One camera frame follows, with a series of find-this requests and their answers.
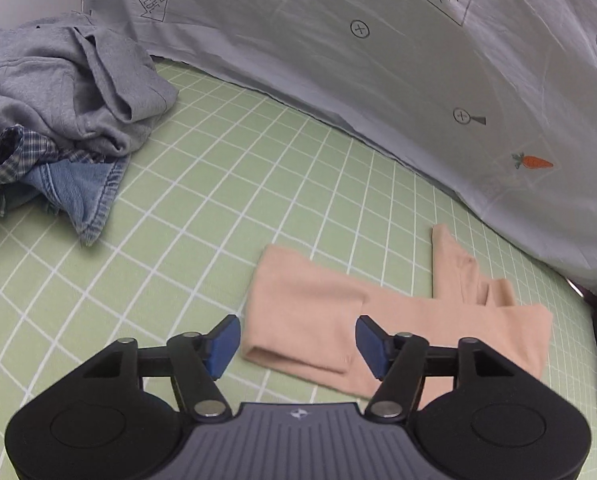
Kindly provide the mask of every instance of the carrot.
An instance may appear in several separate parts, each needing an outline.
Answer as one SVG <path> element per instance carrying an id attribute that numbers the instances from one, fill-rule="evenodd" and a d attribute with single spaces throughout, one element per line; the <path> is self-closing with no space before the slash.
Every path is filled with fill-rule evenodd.
<path id="1" fill-rule="evenodd" d="M 544 158 L 539 158 L 533 155 L 525 155 L 525 153 L 512 153 L 512 158 L 516 161 L 516 169 L 524 165 L 528 170 L 542 170 L 544 168 L 553 168 L 554 165 Z"/>

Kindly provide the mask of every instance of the green grid mat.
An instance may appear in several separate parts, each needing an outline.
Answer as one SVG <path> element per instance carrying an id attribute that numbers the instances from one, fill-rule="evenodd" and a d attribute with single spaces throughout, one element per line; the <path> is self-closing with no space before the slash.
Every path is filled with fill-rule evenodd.
<path id="1" fill-rule="evenodd" d="M 82 248 L 66 218 L 37 204 L 0 220 L 0 480 L 16 478 L 3 451 L 16 409 L 116 338 L 157 346 L 242 315 L 267 243 L 429 297 L 437 222 L 483 272 L 510 279 L 521 303 L 555 314 L 544 381 L 590 421 L 581 478 L 597 479 L 592 323 L 563 278 L 361 142 L 182 64 L 161 61 L 158 70 L 179 100 L 133 156 L 99 242 Z M 238 356 L 219 384 L 234 408 L 354 400 Z M 167 380 L 149 380 L 146 390 L 174 402 Z"/>

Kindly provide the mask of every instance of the blue plaid fabric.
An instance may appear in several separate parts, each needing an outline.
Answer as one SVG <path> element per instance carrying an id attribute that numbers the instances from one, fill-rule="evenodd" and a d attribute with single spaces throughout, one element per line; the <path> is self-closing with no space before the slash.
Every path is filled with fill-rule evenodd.
<path id="1" fill-rule="evenodd" d="M 84 150 L 61 150 L 49 137 L 17 124 L 0 134 L 0 216 L 5 216 L 3 186 L 12 184 L 37 164 L 59 160 L 102 162 L 104 156 Z"/>

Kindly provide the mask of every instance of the peach garment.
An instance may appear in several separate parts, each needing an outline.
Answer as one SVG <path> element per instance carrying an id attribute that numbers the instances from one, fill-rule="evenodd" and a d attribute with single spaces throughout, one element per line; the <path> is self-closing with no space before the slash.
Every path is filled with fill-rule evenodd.
<path id="1" fill-rule="evenodd" d="M 403 296 L 267 246 L 246 305 L 245 359 L 369 398 L 379 381 L 354 339 L 357 318 L 367 314 L 387 333 L 412 332 L 434 346 L 479 338 L 540 378 L 552 314 L 541 304 L 517 306 L 512 285 L 481 276 L 476 259 L 445 225 L 434 227 L 432 240 L 434 299 Z M 428 378 L 421 407 L 451 389 L 451 378 Z"/>

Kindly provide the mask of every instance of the blue gripper pad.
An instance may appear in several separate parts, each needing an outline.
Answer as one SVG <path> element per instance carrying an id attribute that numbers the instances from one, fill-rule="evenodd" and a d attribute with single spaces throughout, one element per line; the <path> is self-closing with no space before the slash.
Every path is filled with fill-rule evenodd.
<path id="1" fill-rule="evenodd" d="M 389 370 L 385 343 L 370 327 L 359 317 L 356 320 L 356 348 L 359 349 L 363 359 L 372 372 L 372 375 L 383 380 Z"/>
<path id="2" fill-rule="evenodd" d="M 210 357 L 203 362 L 208 374 L 217 380 L 223 375 L 241 344 L 241 325 L 234 318 L 215 338 L 207 339 Z"/>
<path id="3" fill-rule="evenodd" d="M 150 480 L 451 480 L 405 430 L 363 418 L 357 404 L 250 404 L 194 430 Z"/>

